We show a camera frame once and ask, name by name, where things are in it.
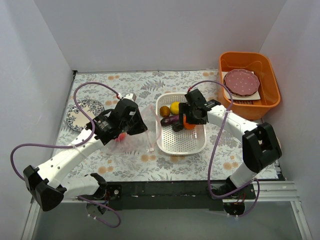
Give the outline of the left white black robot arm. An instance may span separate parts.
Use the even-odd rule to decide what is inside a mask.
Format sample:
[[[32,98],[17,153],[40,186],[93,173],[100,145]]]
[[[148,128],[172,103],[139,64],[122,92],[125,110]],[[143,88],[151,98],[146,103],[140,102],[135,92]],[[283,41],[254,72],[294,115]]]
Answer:
[[[95,151],[114,143],[120,134],[138,135],[147,129],[135,94],[127,94],[114,109],[103,111],[87,123],[66,149],[37,167],[26,167],[23,170],[26,187],[44,212],[72,197],[90,196],[101,200],[106,196],[108,184],[98,173],[74,180],[66,176]]]

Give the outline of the orange fruit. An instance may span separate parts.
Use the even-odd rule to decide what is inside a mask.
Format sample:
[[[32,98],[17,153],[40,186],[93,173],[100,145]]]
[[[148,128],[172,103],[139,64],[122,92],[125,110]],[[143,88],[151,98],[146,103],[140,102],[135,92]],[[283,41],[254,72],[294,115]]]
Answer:
[[[192,130],[196,127],[195,124],[187,123],[187,117],[183,116],[183,127],[187,130]]]

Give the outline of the purple eggplant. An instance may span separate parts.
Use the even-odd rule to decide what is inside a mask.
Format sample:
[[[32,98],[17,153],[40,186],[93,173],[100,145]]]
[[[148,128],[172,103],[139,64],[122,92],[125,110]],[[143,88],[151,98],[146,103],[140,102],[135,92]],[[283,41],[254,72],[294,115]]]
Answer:
[[[162,127],[170,126],[175,122],[179,121],[179,115],[171,115],[164,117],[161,121],[160,124]]]

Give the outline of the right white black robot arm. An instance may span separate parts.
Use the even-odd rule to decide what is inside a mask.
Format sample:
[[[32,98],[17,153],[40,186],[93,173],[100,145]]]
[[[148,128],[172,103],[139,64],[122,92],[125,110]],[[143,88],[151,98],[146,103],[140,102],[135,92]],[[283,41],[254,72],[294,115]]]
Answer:
[[[217,189],[208,186],[213,199],[230,197],[237,199],[245,192],[245,187],[263,169],[282,156],[282,150],[271,124],[258,124],[246,120],[224,107],[216,100],[206,100],[198,90],[185,94],[186,102],[179,103],[178,113],[181,123],[191,125],[213,124],[219,126],[238,139],[242,144],[242,164]]]

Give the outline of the red apple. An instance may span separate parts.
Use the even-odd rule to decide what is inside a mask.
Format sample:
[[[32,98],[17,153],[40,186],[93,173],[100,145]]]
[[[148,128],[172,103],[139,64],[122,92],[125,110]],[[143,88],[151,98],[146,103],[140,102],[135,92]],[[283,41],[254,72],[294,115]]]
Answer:
[[[115,142],[120,143],[126,138],[127,134],[125,132],[121,133],[116,139]]]

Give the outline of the clear zip top bag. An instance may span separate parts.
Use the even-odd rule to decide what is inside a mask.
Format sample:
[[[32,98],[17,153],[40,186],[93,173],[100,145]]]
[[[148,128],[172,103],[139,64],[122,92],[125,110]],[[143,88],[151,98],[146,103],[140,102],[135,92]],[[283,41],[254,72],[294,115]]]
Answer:
[[[115,140],[112,140],[104,147],[104,150],[107,150],[109,154],[153,153],[162,134],[161,119],[156,114],[155,107],[151,104],[143,109],[141,108],[140,114],[148,130],[137,135],[126,133],[126,138],[123,141],[115,142]]]

